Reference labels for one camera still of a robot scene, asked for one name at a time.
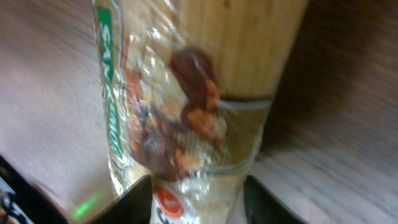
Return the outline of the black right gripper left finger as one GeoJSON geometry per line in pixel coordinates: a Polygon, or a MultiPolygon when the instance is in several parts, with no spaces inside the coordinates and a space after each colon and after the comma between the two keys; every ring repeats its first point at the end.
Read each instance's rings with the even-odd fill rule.
{"type": "Polygon", "coordinates": [[[149,224],[152,206],[152,183],[148,175],[139,179],[125,194],[89,224],[149,224]]]}

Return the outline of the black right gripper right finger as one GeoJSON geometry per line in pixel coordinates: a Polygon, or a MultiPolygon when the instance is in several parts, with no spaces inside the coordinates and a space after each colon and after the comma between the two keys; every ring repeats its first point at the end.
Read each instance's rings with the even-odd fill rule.
{"type": "Polygon", "coordinates": [[[253,175],[244,182],[247,224],[307,224],[253,175]]]}

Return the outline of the orange spaghetti packet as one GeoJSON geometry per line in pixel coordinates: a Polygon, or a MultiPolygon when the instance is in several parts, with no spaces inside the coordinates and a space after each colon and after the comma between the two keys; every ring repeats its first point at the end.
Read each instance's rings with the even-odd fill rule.
{"type": "Polygon", "coordinates": [[[246,223],[243,188],[307,0],[95,0],[119,198],[148,175],[149,223],[246,223]]]}

